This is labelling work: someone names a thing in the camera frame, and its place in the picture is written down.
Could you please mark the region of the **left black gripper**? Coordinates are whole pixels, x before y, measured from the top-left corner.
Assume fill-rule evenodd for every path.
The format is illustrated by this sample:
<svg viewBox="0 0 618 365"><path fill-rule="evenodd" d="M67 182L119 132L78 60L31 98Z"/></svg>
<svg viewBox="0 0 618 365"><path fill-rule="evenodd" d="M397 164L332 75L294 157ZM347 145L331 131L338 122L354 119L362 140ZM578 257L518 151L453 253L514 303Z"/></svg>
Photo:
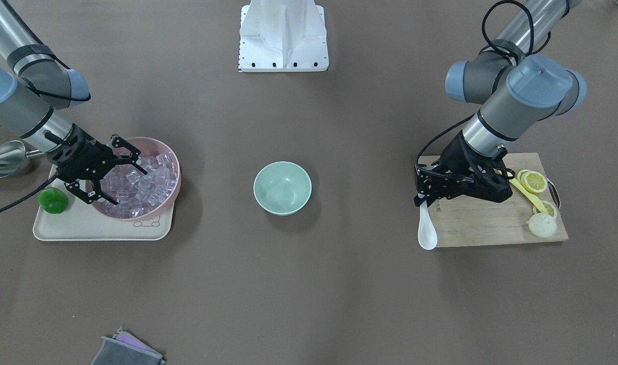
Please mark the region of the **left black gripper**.
<svg viewBox="0 0 618 365"><path fill-rule="evenodd" d="M415 166L415 206L431 206L436 200L464 195L494 203L507 200L513 192L506 176L513 170L506 168L502 160L505 156L504 147L493 157L476 152L459 132L443 150L437 165Z"/></svg>

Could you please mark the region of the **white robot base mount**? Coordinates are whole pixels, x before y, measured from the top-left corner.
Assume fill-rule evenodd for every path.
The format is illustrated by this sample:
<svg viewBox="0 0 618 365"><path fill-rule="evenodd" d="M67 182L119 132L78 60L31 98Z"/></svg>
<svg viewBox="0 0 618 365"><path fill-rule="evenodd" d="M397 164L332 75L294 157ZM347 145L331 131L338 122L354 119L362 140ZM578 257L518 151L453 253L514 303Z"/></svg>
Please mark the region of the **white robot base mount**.
<svg viewBox="0 0 618 365"><path fill-rule="evenodd" d="M314 1L251 1L240 14L240 72L328 70L322 6Z"/></svg>

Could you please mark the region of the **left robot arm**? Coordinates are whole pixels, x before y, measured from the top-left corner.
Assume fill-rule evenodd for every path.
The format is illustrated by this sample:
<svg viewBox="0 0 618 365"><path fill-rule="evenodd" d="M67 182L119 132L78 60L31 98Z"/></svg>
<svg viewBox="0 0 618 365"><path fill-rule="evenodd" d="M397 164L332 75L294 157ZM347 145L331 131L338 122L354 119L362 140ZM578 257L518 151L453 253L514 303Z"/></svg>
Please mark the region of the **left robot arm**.
<svg viewBox="0 0 618 365"><path fill-rule="evenodd" d="M578 1L527 1L473 61L446 74L449 97L478 104L455 138L430 165L415 164L416 206L469 196L501 203L512 196L516 174L503 162L507 148L534 123L566 114L587 93L576 71L541 55L555 24Z"/></svg>

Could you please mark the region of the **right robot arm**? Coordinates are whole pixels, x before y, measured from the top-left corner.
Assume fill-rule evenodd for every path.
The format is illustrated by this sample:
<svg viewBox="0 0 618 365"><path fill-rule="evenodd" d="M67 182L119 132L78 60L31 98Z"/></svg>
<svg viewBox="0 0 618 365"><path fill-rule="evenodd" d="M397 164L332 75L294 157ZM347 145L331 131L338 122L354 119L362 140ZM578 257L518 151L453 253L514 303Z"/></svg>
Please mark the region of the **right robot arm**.
<svg viewBox="0 0 618 365"><path fill-rule="evenodd" d="M56 166L54 179L84 203L117 201L101 188L116 166L137 166L140 150L119 135L97 141L61 110L91 98L86 79L38 39L7 1L0 1L0 127L17 135Z"/></svg>

